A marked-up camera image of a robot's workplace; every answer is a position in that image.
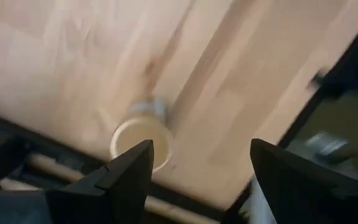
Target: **wooden plank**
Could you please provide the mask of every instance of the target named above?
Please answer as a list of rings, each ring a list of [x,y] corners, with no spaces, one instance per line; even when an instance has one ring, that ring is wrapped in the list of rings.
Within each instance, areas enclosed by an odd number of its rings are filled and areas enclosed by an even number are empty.
[[[194,223],[194,224],[215,224],[216,220],[202,217],[201,215],[192,213],[188,210],[170,205],[163,200],[148,196],[146,198],[145,208],[149,212],[153,212],[169,219],[178,221],[180,223]]]
[[[0,1],[0,116],[108,161],[131,102],[166,98],[154,180],[227,208],[357,31],[356,0]]]

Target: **wooden table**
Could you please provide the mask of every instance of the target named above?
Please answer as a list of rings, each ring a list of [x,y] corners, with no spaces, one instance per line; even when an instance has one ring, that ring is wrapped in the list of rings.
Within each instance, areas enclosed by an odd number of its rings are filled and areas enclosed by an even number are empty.
[[[175,135],[154,181],[227,208],[358,32],[358,0],[0,0],[0,116],[109,160],[131,102]]]

